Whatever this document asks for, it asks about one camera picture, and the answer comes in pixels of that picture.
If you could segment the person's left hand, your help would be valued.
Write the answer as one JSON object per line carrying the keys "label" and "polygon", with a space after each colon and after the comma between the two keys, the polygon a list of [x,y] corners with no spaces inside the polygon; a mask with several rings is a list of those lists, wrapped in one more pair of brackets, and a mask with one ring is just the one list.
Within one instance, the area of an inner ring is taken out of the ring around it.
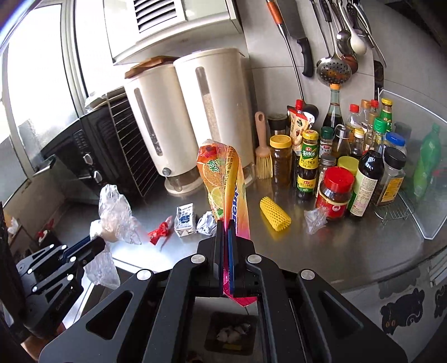
{"label": "person's left hand", "polygon": [[35,362],[38,362],[39,356],[45,346],[53,341],[57,336],[62,334],[65,330],[65,325],[61,323],[56,332],[49,338],[41,339],[34,335],[29,335],[28,338],[26,338],[20,345]]}

